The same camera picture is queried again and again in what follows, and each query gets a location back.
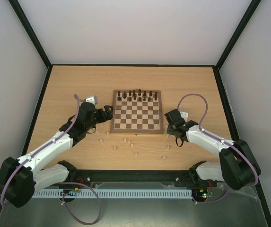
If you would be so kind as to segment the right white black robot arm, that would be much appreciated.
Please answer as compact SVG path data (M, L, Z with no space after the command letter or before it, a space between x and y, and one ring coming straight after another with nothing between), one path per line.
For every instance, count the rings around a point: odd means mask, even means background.
M167 132L184 142L196 144L219 158L219 163L202 162L190 173L190 180L201 185L206 180L225 182L230 188L239 190L259 181L261 169L244 140L221 138L199 125L195 121L185 121L181 112L174 109L165 114L168 122Z

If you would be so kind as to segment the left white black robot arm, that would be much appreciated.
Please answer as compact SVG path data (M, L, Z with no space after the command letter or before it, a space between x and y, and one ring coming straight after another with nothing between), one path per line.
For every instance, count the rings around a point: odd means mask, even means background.
M83 102L77 114L71 116L59 131L43 145L17 159L8 157L0 168L0 202L17 208L24 206L35 192L56 183L76 178L76 167L60 161L50 168L45 166L62 152L74 147L89 130L113 118L113 107L96 109L94 103Z

